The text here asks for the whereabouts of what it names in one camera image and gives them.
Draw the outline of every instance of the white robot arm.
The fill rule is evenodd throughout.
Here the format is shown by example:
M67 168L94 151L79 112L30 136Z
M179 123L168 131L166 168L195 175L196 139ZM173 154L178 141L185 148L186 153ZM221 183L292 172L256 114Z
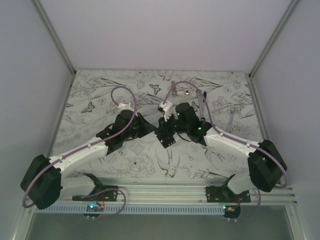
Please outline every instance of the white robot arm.
M235 195L256 188L270 192L283 175L283 170L287 170L277 148L269 140L261 143L249 141L227 133L209 122L200 121L194 108L187 102L175 107L178 119L172 114L172 104L168 101L162 103L159 110L163 112L164 117L159 120L159 128L155 134L165 148L175 143L175 133L187 133L195 143L224 150L236 157L247 158L249 172L234 174L224 184L224 187ZM257 149L277 159L282 170L274 160Z
M20 187L27 191L33 179L44 168L48 168L56 162L34 182L28 192L28 196L39 209L49 207L57 199L80 195L87 196L92 192L99 192L103 186L92 174L85 174L81 177L68 176L82 165L105 157L121 148L126 140L142 138L156 129L140 113L137 113L129 127L123 130L132 117L133 111L124 109L117 115L115 122L109 125L112 125L112 128L107 126L87 143L57 156L46 158L39 155L35 157Z

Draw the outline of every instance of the floral wallpaper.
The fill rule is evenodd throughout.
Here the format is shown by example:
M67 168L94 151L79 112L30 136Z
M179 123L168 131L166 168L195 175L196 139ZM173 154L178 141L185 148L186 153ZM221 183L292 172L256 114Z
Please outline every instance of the floral wallpaper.
M262 135L246 81L240 72L212 71L130 71L79 70L54 144L53 155L67 152L90 140L113 123L120 110L111 101L116 86L127 86L137 99L138 111L151 124L158 126L162 114L157 110L172 82L190 81L207 93L210 113L215 124L236 136L261 141ZM174 106L189 102L199 114L195 89L187 84L170 94ZM114 92L116 101L131 103L124 89ZM72 175L93 173L100 178L227 178L248 170L247 160L174 136L176 143L164 149L155 134L126 141L112 154L93 160Z

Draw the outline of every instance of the black cable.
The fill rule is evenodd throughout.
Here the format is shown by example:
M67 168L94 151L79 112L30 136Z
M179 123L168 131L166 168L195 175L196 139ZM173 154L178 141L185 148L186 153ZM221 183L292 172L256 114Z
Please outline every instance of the black cable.
M187 141L187 142L192 142L192 140L187 140L187 139L185 139L185 138L183 138L178 132L176 133L176 134L178 134L178 136L182 139L182 140L185 140L185 141Z

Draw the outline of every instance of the glass panel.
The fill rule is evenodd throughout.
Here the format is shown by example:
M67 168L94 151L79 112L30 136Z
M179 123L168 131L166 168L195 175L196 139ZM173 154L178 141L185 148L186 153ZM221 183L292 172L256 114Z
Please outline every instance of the glass panel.
M243 215L254 206L242 206ZM223 216L119 215L86 220L82 214L36 213L28 240L293 240L284 206L262 206L253 218Z

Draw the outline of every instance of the connector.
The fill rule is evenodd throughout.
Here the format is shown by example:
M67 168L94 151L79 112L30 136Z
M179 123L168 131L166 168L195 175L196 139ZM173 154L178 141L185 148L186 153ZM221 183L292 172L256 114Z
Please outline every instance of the connector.
M164 104L160 103L159 104L159 111L163 113L164 121L167 122L170 116L173 114L173 107L172 107L172 102L166 101Z

